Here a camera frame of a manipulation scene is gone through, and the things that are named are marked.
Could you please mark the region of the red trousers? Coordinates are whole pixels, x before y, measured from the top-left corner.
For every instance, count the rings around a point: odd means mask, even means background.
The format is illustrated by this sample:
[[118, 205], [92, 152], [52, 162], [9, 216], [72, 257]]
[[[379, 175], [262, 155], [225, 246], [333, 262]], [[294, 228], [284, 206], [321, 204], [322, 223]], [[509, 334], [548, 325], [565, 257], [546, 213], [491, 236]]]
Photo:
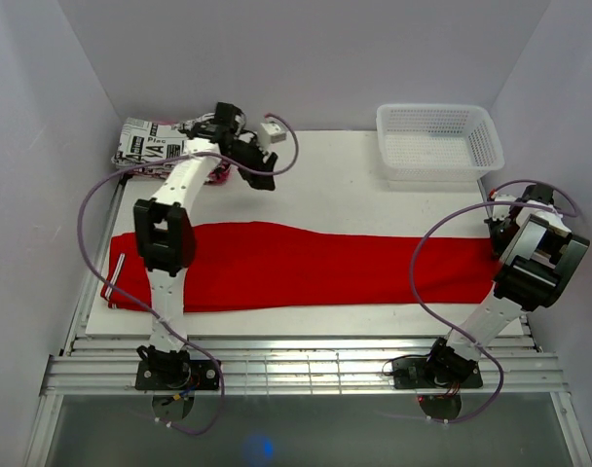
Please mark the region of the red trousers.
[[478, 304], [498, 262], [487, 238], [316, 233], [267, 222], [194, 229], [184, 312], [285, 306]]

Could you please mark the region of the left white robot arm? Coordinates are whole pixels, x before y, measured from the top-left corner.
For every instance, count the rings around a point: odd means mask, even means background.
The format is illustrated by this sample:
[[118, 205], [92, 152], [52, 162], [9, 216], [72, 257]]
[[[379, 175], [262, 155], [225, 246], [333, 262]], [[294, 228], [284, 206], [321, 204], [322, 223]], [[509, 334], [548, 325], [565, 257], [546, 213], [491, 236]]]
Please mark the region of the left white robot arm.
[[241, 164], [240, 174], [251, 188], [273, 190], [278, 157], [269, 148], [285, 139], [286, 130], [265, 119], [257, 132], [244, 138], [243, 112], [224, 102], [217, 103], [211, 117], [177, 129], [185, 137], [184, 161], [174, 166], [157, 192], [133, 207], [135, 243], [148, 274], [150, 307], [156, 313], [148, 344], [137, 349], [141, 360], [137, 384], [161, 390], [216, 390], [215, 366], [193, 359], [184, 347], [183, 289], [197, 248], [189, 212], [207, 177], [225, 159]]

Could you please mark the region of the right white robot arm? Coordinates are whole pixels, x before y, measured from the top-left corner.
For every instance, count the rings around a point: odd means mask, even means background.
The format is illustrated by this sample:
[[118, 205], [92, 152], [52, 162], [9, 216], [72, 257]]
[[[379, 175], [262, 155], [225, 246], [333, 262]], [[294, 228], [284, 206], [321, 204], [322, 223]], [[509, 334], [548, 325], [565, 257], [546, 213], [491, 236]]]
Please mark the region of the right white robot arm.
[[512, 321], [553, 306], [584, 258], [590, 241], [568, 228], [554, 195], [558, 190], [526, 180], [523, 194], [491, 191], [485, 220], [492, 254], [498, 261], [493, 286], [462, 325], [432, 346], [425, 362], [426, 379], [436, 386], [460, 385], [478, 374], [486, 347]]

